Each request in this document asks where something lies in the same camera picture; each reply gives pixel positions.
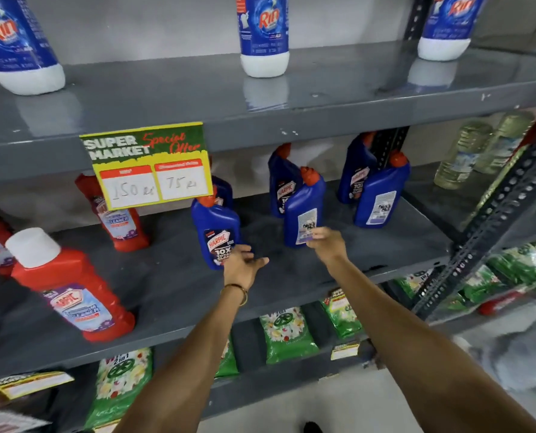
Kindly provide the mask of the green detergent packet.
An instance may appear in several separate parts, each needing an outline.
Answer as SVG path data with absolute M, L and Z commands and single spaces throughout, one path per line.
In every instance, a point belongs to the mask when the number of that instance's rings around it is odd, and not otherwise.
M 341 288 L 329 292 L 329 295 L 320 301 L 320 303 L 333 325 L 338 338 L 351 338 L 363 329 L 347 296 Z
M 319 348 L 299 306 L 263 315 L 259 320 L 265 337 L 267 364 L 318 353 Z
M 229 378 L 237 376 L 239 373 L 240 372 L 238 370 L 237 360 L 234 352 L 233 339 L 230 335 L 228 336 L 228 341 L 226 342 L 226 346 L 223 350 L 219 368 L 215 373 L 214 379 L 218 380 L 222 378 Z
M 96 395 L 84 425 L 85 431 L 109 433 L 123 418 L 153 376 L 153 352 L 142 348 L 101 360 Z

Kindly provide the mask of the person's left forearm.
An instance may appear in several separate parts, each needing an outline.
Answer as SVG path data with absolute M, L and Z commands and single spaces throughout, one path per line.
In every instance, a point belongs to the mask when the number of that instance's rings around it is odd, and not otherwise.
M 113 433 L 196 433 L 235 316 L 248 292 L 224 288 L 165 366 L 136 397 Z

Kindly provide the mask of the yellow shelf price tag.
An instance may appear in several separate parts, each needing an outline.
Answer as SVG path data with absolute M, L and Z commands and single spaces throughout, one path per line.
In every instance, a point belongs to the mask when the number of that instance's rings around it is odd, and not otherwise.
M 355 340 L 336 345 L 330 353 L 331 361 L 338 361 L 344 358 L 357 357 L 361 341 Z
M 10 401 L 75 381 L 64 371 L 29 372 L 0 378 L 0 393 Z

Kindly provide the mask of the green yellow offer sign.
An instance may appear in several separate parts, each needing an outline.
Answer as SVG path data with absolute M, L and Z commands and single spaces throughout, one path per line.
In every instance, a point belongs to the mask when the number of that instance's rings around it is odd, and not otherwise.
M 80 135 L 109 210 L 213 192 L 202 122 Z

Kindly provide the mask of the clear oil bottle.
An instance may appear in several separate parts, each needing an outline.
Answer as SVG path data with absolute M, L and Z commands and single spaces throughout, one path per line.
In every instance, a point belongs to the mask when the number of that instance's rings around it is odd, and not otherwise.
M 440 162 L 434 184 L 440 188 L 458 189 L 472 173 L 493 127 L 486 121 L 472 120 L 463 124 L 445 159 Z
M 511 111 L 504 114 L 477 159 L 474 171 L 489 175 L 498 173 L 519 147 L 535 119 L 535 115 L 530 111 Z

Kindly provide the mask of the red white-capped cleaner bottle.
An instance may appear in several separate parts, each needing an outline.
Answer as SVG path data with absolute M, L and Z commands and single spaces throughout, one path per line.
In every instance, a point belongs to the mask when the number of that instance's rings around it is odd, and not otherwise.
M 40 227 L 16 232 L 4 245 L 16 260 L 11 276 L 40 294 L 87 341 L 110 342 L 133 331 L 133 313 L 84 252 L 62 247 Z

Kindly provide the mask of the pile of green packets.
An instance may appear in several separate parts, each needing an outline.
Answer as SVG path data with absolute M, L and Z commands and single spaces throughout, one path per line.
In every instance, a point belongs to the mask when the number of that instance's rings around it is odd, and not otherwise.
M 536 284 L 536 244 L 514 247 L 489 258 L 458 293 L 445 301 L 450 311 L 465 311 L 480 305 L 495 294 L 511 287 L 531 287 Z

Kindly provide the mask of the person's right forearm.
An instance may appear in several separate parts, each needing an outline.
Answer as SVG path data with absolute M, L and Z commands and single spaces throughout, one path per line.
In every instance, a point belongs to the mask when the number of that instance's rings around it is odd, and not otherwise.
M 424 433 L 536 433 L 536 419 L 460 347 L 396 303 L 345 256 L 327 258 Z

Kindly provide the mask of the dark slotted angle rack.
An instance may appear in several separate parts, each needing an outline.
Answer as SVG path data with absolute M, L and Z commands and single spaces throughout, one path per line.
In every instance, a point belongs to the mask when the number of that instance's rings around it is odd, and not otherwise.
M 422 320 L 456 294 L 504 244 L 510 229 L 536 208 L 536 123 L 523 141 L 517 159 L 453 239 L 450 261 L 434 270 L 412 300 L 410 310 Z

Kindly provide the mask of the blue red-capped cleaner bottle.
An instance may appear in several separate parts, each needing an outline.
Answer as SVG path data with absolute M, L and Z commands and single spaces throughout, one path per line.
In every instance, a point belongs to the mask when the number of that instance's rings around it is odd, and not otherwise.
M 300 174 L 300 188 L 285 203 L 283 233 L 287 247 L 305 245 L 322 223 L 326 182 L 311 167 L 300 167 Z
M 217 187 L 212 188 L 211 195 L 193 200 L 191 214 L 204 260 L 211 269 L 222 270 L 233 248 L 243 243 L 241 222 L 234 210 L 215 203 Z

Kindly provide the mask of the row of blue bottles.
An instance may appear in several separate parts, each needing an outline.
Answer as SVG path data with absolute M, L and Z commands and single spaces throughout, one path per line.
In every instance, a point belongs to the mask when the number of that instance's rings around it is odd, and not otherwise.
M 411 173 L 408 158 L 391 151 L 387 166 L 372 153 L 375 132 L 358 135 L 346 151 L 346 159 L 336 192 L 339 202 L 356 204 L 354 224 L 362 228 L 381 228 L 391 218 L 402 189 Z M 272 212 L 284 219 L 285 203 L 302 183 L 300 167 L 289 160 L 290 143 L 279 146 L 269 157 Z

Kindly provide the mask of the white red paper sign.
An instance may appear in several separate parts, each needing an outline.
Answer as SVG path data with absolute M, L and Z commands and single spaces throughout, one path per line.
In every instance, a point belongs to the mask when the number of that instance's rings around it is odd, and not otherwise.
M 0 433 L 25 433 L 33 429 L 41 429 L 51 422 L 0 410 Z

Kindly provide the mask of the red plastic item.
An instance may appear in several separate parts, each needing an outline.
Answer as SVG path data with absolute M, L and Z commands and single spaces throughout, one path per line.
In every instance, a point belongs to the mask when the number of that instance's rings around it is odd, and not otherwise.
M 497 297 L 495 299 L 490 299 L 487 302 L 484 302 L 478 307 L 478 314 L 482 316 L 494 316 L 500 311 L 502 311 L 507 306 L 514 303 L 517 299 L 521 298 L 523 296 L 523 292 L 516 290 L 509 292 L 507 294 L 504 294 L 501 297 Z

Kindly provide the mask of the person's left hand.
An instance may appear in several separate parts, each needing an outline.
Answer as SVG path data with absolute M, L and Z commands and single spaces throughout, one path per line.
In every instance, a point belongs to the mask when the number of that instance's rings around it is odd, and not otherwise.
M 250 245 L 236 245 L 223 264 L 224 288 L 235 287 L 248 292 L 256 277 L 246 276 L 245 260 L 257 259 Z

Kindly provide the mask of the grey metal shelf rack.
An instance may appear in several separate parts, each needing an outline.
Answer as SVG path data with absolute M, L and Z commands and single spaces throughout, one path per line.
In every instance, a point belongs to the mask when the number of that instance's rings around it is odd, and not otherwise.
M 67 85 L 42 96 L 0 86 L 0 215 L 19 231 L 39 226 L 86 252 L 136 317 L 114 342 L 91 343 L 36 293 L 0 276 L 0 378 L 67 370 L 75 382 L 32 407 L 49 431 L 83 429 L 98 362 L 153 348 L 163 365 L 216 299 L 221 276 L 199 250 L 189 201 L 140 209 L 152 245 L 119 253 L 76 175 L 91 165 L 79 135 L 201 121 L 214 173 L 234 188 L 245 242 L 271 260 L 233 340 L 240 374 L 212 387 L 210 418 L 303 387 L 372 359 L 330 360 L 339 345 L 319 300 L 333 281 L 309 249 L 283 244 L 270 215 L 267 159 L 292 143 L 293 159 L 327 180 L 324 221 L 344 234 L 349 255 L 374 282 L 445 266 L 494 177 L 473 174 L 457 190 L 432 183 L 460 123 L 536 108 L 536 49 L 528 36 L 491 36 L 457 62 L 418 59 L 414 35 L 424 0 L 290 0 L 293 49 L 286 73 L 253 79 L 240 65 L 235 0 L 27 0 L 66 64 Z M 356 204 L 336 192 L 346 151 L 375 132 L 385 168 L 401 151 L 411 173 L 390 220 L 354 224 Z M 536 208 L 498 250 L 536 239 Z M 259 317 L 299 306 L 317 354 L 266 363 Z

